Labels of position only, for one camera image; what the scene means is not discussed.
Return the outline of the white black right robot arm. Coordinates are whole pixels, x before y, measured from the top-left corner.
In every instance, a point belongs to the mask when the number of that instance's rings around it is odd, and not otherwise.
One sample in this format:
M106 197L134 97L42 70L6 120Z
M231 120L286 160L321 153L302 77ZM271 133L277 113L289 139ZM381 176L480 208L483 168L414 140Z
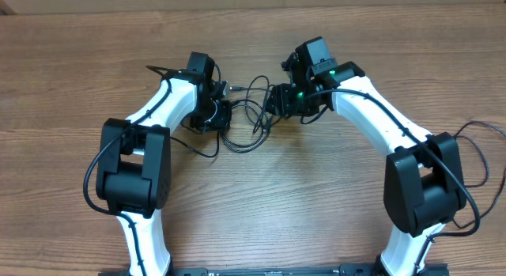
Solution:
M466 205L455 138L412 123L376 90L354 62L340 64L319 36L281 63L289 82L275 85L266 101L283 118L318 119L331 110L350 121L384 156L383 204L393 228L371 275L447 275L445 264L425 257L437 236Z

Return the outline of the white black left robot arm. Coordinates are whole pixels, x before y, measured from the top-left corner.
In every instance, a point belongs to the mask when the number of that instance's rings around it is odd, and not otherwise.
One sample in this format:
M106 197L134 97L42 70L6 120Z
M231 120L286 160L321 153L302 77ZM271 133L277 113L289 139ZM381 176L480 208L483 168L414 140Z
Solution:
M89 166L96 173L96 195L104 214L122 226L130 255L125 275L169 275L172 258L164 242L161 210L171 187L174 130L189 122L198 134L229 129L232 105L227 84L214 80L218 65L193 52L181 70L151 66L160 75L157 93L126 119L108 119L100 151Z

